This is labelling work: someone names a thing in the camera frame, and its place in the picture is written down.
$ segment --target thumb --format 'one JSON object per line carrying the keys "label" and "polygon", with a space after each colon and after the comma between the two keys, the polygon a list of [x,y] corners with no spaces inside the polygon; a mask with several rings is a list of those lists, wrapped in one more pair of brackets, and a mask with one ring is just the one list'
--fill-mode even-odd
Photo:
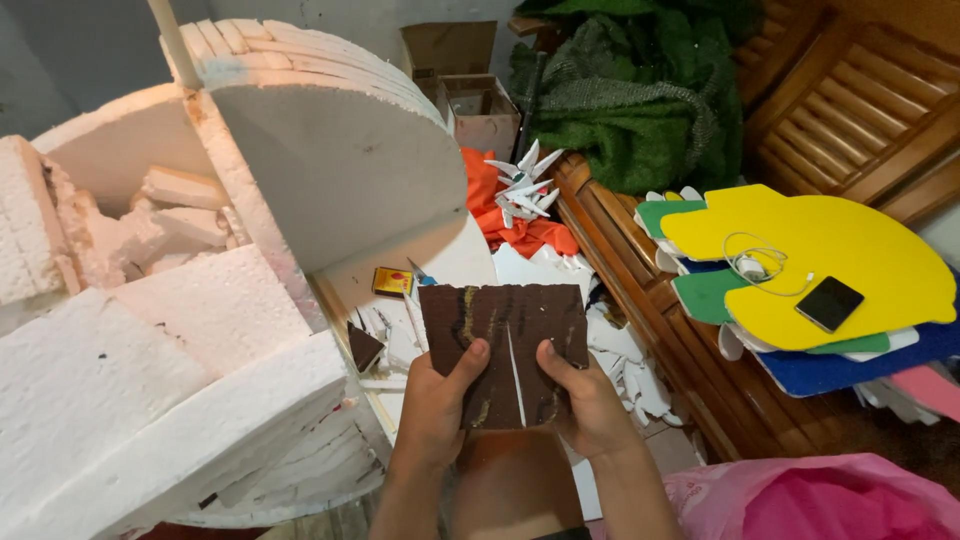
{"label": "thumb", "polygon": [[486,339],[474,339],[469,349],[460,357],[460,361],[457,362],[453,371],[446,378],[446,386],[451,391],[463,396],[467,393],[467,388],[477,380],[477,377],[480,377],[483,370],[487,369],[489,363],[490,344],[487,343]]}
{"label": "thumb", "polygon": [[557,351],[553,348],[553,343],[550,343],[549,339],[544,339],[537,347],[537,364],[551,379],[568,391],[572,391],[572,387],[580,381],[579,376],[581,374],[562,356],[557,354]]}

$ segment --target smartphone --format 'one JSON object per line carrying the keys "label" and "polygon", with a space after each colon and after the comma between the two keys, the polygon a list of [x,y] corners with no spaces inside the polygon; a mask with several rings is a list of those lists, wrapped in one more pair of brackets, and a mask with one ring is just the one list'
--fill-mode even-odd
{"label": "smartphone", "polygon": [[833,276],[813,287],[796,310],[821,330],[834,333],[863,302],[863,295]]}

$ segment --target orange fabric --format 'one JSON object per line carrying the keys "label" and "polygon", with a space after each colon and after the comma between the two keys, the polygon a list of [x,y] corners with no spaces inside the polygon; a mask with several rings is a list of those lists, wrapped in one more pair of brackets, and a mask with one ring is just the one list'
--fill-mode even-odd
{"label": "orange fabric", "polygon": [[473,214],[492,249],[508,242],[526,258],[532,257],[544,243],[553,246],[560,255],[576,255],[580,251],[573,234],[562,223],[542,217],[527,223],[515,217],[512,228],[504,227],[503,213],[493,199],[497,191],[506,189],[507,185],[497,179],[499,173],[496,167],[484,163],[484,160],[494,159],[493,152],[481,154],[466,146],[461,147],[460,152],[467,167],[467,209]]}

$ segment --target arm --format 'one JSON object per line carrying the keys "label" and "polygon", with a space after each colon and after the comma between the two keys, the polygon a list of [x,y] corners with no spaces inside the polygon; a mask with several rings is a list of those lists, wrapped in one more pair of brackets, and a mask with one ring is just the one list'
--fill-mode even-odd
{"label": "arm", "polygon": [[573,416],[557,430],[589,460],[610,536],[633,538],[642,530],[651,540],[682,540],[657,465],[596,360],[578,370],[544,340],[537,364],[570,394]]}
{"label": "arm", "polygon": [[460,417],[467,388],[487,368],[490,346],[470,345],[444,377],[427,353],[414,360],[403,396],[400,429],[371,527],[371,540],[437,537],[444,470],[464,444]]}

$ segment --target hand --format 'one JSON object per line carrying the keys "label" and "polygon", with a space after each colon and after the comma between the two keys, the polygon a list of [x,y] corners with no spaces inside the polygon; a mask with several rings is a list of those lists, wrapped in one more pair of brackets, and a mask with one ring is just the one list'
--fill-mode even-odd
{"label": "hand", "polygon": [[629,451],[643,444],[627,410],[596,358],[578,370],[564,360],[549,339],[537,347],[537,364],[570,394],[573,416],[557,423],[557,431],[577,454],[593,460]]}
{"label": "hand", "polygon": [[433,369],[430,353],[410,365],[394,456],[412,465],[443,468],[464,445],[460,429],[464,394],[490,362],[490,344],[476,339],[449,377]]}

